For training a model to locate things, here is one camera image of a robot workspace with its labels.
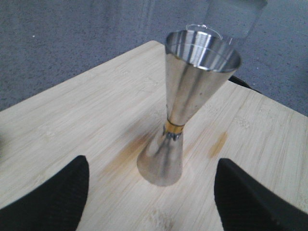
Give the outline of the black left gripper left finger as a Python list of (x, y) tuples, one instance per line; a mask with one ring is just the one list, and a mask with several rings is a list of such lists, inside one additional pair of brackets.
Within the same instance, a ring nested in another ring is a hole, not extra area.
[(2, 231), (75, 231), (89, 191), (89, 164), (77, 156), (42, 185), (0, 210)]

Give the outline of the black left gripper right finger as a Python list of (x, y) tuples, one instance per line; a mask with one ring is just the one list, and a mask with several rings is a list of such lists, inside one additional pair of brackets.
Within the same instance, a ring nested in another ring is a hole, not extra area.
[(218, 161), (214, 198), (225, 231), (306, 231), (308, 215), (286, 202), (233, 161)]

